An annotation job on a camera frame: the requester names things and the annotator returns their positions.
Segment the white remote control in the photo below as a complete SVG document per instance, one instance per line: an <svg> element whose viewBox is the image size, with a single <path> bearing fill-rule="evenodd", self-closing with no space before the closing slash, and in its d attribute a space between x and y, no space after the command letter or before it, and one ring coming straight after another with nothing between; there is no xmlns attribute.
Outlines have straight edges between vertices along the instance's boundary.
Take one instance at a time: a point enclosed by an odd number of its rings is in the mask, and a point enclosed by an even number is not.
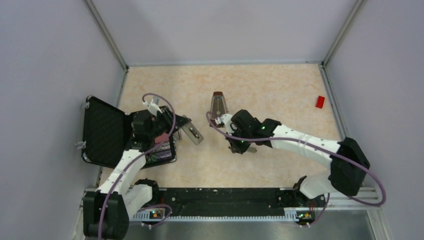
<svg viewBox="0 0 424 240"><path fill-rule="evenodd" d="M203 135L199 132L199 130L194 126L191 121L183 125L181 129L195 145L199 145L204 140Z"/></svg>

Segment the grey battery compartment cover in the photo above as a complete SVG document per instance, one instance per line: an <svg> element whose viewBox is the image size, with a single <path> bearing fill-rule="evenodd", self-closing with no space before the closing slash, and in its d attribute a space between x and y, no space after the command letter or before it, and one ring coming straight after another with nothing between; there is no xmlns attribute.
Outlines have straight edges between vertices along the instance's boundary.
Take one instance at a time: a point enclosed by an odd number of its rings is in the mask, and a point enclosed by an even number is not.
<svg viewBox="0 0 424 240"><path fill-rule="evenodd" d="M249 147L249 148L247 149L247 151L248 151L249 153L256 153L256 152L257 152L257 149L256 149L255 147Z"/></svg>

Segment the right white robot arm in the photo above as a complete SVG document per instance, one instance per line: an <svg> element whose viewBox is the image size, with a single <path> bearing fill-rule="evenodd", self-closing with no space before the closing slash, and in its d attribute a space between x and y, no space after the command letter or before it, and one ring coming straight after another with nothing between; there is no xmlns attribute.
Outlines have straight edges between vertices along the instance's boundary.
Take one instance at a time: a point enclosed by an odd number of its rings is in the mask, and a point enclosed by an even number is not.
<svg viewBox="0 0 424 240"><path fill-rule="evenodd" d="M370 163L356 140L328 140L296 131L281 122L267 118L259 121L247 110L235 115L223 114L214 118L226 130L226 139L233 153L245 153L251 144L281 149L312 159L325 171L303 176L294 185L293 200L307 206L314 198L339 192L349 197L358 194Z"/></svg>

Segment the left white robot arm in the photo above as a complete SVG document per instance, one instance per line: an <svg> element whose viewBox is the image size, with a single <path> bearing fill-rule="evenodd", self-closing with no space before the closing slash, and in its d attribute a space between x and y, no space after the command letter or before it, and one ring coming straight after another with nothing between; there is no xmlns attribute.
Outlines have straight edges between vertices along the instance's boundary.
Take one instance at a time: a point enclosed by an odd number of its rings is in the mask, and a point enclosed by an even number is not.
<svg viewBox="0 0 424 240"><path fill-rule="evenodd" d="M146 157L159 147L157 138L165 135L170 139L191 123L189 117L175 114L167 106L131 113L117 108L86 110L82 159L112 169L105 182L82 199L86 237L121 240L145 204L154 207L160 202L156 182L134 183L134 179L146 165Z"/></svg>

